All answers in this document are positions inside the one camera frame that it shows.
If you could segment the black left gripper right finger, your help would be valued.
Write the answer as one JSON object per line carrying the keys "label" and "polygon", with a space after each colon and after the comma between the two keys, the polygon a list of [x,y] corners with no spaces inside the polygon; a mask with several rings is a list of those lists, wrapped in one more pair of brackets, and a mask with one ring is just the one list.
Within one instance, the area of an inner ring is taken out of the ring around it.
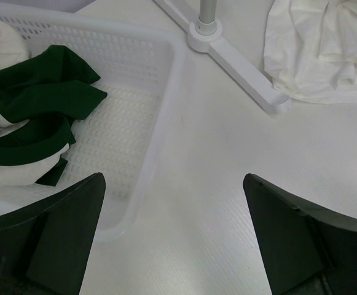
{"label": "black left gripper right finger", "polygon": [[243,190],[272,294],[357,294],[357,219],[254,174]]}

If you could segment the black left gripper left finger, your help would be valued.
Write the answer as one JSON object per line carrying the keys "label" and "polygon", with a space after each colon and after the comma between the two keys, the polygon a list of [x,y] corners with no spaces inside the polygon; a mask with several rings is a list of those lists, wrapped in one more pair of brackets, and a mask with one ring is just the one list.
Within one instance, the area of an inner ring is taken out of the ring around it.
{"label": "black left gripper left finger", "polygon": [[94,173],[0,215],[0,294],[79,294],[105,191]]}

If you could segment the green and white raglan shirt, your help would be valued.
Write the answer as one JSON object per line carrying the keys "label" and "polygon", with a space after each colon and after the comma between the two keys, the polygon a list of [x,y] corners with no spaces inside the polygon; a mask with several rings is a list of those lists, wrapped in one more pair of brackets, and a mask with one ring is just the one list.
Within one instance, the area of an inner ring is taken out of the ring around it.
{"label": "green and white raglan shirt", "polygon": [[76,142],[71,130],[107,97],[96,71],[63,45],[32,55],[0,21],[0,187],[55,186]]}

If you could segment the white tank top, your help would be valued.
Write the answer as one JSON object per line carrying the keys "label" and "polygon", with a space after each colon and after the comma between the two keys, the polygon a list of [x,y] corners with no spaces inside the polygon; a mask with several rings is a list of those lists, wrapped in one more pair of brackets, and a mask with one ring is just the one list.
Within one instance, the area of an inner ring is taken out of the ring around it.
{"label": "white tank top", "polygon": [[308,103],[357,103],[357,1],[275,1],[264,70],[275,89]]}

